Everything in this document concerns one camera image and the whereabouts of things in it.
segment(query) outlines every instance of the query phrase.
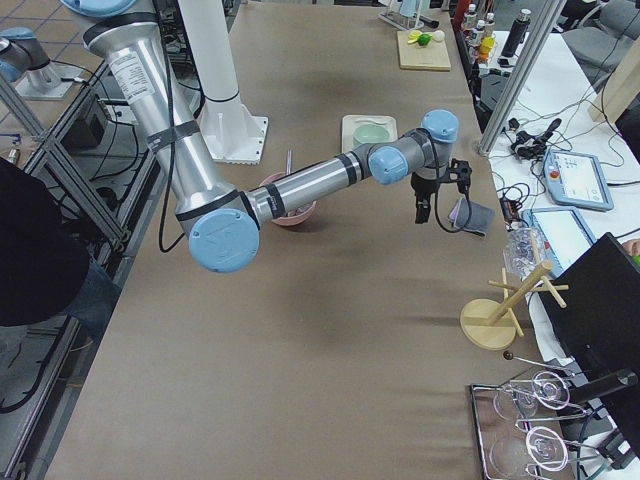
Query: black monitor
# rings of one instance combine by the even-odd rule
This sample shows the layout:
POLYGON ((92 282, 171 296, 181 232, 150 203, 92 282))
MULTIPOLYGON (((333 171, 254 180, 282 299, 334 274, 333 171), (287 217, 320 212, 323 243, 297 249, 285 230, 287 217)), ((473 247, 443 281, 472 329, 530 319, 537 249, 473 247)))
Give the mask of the black monitor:
MULTIPOLYGON (((610 233, 560 275, 567 284, 560 308, 541 294, 553 330, 589 381, 630 369, 640 376, 640 265, 610 233)), ((640 385, 601 399, 636 455, 640 455, 640 385)))

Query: wooden stand base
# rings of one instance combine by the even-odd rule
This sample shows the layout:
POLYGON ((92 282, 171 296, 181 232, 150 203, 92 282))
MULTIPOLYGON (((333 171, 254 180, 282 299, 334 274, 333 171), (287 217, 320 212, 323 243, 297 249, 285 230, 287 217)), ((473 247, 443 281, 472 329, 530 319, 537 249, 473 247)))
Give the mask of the wooden stand base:
POLYGON ((475 345, 487 350, 504 350, 516 339, 516 328, 507 315, 493 325, 487 321, 500 303, 479 298, 467 303, 460 313, 462 331, 475 345))

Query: black jacket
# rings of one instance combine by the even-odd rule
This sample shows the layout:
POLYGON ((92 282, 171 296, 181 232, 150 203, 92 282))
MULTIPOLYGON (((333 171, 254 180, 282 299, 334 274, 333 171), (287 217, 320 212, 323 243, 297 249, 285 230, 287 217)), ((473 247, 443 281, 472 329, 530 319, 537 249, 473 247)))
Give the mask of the black jacket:
POLYGON ((0 325, 46 320, 80 290, 89 253, 61 220, 44 183, 0 158, 0 325))

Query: black tape band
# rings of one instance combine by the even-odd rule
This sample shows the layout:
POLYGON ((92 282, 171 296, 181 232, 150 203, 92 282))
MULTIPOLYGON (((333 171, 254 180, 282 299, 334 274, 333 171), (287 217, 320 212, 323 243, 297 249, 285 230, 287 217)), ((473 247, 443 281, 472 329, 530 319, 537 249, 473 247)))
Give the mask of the black tape band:
POLYGON ((362 160, 360 160, 360 157, 358 157, 353 151, 349 152, 349 155, 354 157, 358 162, 358 167, 360 167, 360 180, 364 180, 365 178, 367 178, 367 174, 365 173, 366 169, 362 165, 362 160))
POLYGON ((212 212, 213 210, 217 210, 218 208, 223 207, 227 203, 238 198, 238 196, 240 196, 240 192, 238 192, 237 190, 233 190, 227 193, 226 195, 223 195, 222 197, 215 199, 213 202, 203 205, 202 207, 198 207, 194 210, 189 210, 188 212, 178 213, 176 215, 176 218, 178 219, 179 222, 193 220, 194 218, 200 217, 205 213, 209 213, 209 212, 212 212))
POLYGON ((249 197, 244 192, 240 192, 240 200, 242 200, 242 204, 244 205, 244 209, 247 211, 247 214, 256 222, 256 226, 258 230, 260 230, 260 222, 258 222, 258 217, 256 217, 255 212, 253 211, 253 207, 251 206, 251 202, 249 201, 249 197))
POLYGON ((337 155, 336 158, 342 162, 345 170, 347 171, 347 177, 349 177, 349 186, 358 181, 358 174, 356 173, 356 167, 353 166, 353 162, 344 153, 337 155))
POLYGON ((278 191, 278 187, 276 187, 273 183, 269 183, 264 186, 269 192, 269 197, 267 197, 267 203, 269 204, 269 208, 271 209, 271 216, 273 218, 280 218, 285 213, 284 210, 284 202, 282 201, 282 197, 280 196, 280 192, 278 191))
POLYGON ((108 18, 100 23, 96 23, 93 27, 84 32, 82 40, 89 45, 97 37, 105 32, 117 27, 123 27, 124 25, 131 25, 132 23, 158 23, 156 14, 151 12, 137 12, 137 13, 125 13, 124 15, 118 15, 117 17, 108 18))
POLYGON ((30 72, 34 71, 34 70, 40 70, 41 68, 46 67, 47 65, 49 65, 51 63, 51 59, 47 58, 46 62, 42 63, 41 65, 36 65, 35 67, 31 67, 28 70, 30 72))
POLYGON ((149 135, 147 137, 147 145, 149 146, 149 150, 155 155, 164 147, 185 137, 190 137, 199 131, 200 127, 198 123, 195 120, 191 120, 190 122, 182 123, 173 128, 167 128, 161 132, 149 135))
POLYGON ((238 91, 236 92, 235 95, 226 98, 224 100, 214 100, 213 98, 207 97, 206 95, 204 96, 204 98, 206 98, 207 100, 209 100, 210 102, 215 102, 215 103, 225 103, 225 102, 230 102, 231 100, 233 100, 234 98, 236 98, 238 95, 240 95, 240 90, 238 89, 238 91))

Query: label sticker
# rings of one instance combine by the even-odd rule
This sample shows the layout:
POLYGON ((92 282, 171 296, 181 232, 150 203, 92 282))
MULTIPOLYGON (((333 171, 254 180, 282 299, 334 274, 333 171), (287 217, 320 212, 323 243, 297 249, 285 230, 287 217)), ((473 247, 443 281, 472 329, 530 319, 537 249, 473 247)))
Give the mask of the label sticker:
POLYGON ((156 93, 136 52, 130 52, 111 62, 111 71, 130 104, 156 93))

